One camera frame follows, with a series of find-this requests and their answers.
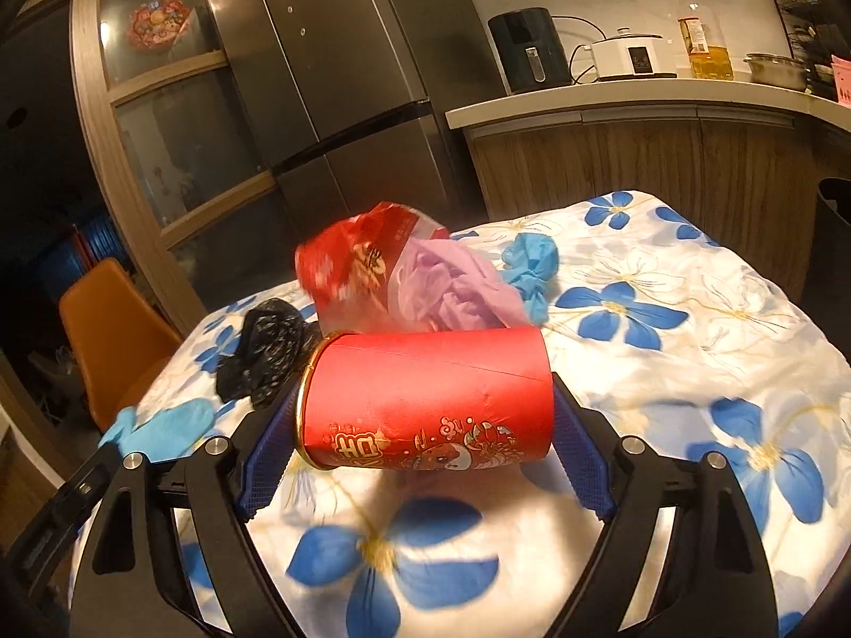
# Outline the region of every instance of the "plastic bottle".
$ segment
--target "plastic bottle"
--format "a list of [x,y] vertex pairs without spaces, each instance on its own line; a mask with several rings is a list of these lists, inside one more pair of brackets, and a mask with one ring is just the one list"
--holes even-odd
[[679,0],[678,22],[695,79],[733,80],[718,17],[700,0]]

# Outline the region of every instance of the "refrigerator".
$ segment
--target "refrigerator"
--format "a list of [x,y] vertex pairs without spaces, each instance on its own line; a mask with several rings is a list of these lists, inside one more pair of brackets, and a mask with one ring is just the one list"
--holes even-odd
[[471,0],[210,0],[289,217],[307,239],[381,200],[487,220],[445,113],[505,95]]

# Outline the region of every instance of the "textured blue pad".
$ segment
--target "textured blue pad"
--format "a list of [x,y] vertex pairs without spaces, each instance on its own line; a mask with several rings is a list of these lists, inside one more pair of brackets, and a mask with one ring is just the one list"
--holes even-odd
[[594,511],[602,521],[608,521],[616,508],[608,490],[608,463],[558,389],[555,399],[552,445],[558,459],[582,506]]
[[295,386],[278,408],[278,413],[269,422],[265,433],[245,462],[243,496],[237,502],[237,508],[246,519],[254,518],[257,511],[265,509],[271,503],[287,463],[293,455],[297,390],[298,386]]

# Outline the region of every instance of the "red cylindrical can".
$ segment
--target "red cylindrical can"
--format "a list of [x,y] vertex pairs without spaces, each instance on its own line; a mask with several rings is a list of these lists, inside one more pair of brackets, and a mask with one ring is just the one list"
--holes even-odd
[[492,468],[543,458],[550,363],[534,326],[335,334],[299,386],[296,443],[318,468]]

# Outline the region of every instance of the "silver screw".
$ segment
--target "silver screw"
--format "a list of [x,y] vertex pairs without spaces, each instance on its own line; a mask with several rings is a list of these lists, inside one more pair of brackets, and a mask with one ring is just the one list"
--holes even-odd
[[706,456],[706,462],[716,468],[717,471],[722,471],[727,466],[727,459],[718,451],[712,451]]
[[206,444],[204,451],[207,451],[211,456],[218,456],[227,450],[227,439],[223,436],[214,436]]
[[624,441],[621,441],[621,444],[624,447],[624,451],[633,456],[644,453],[644,442],[637,436],[628,436]]
[[129,471],[134,471],[142,465],[142,454],[127,454],[124,456],[124,466]]

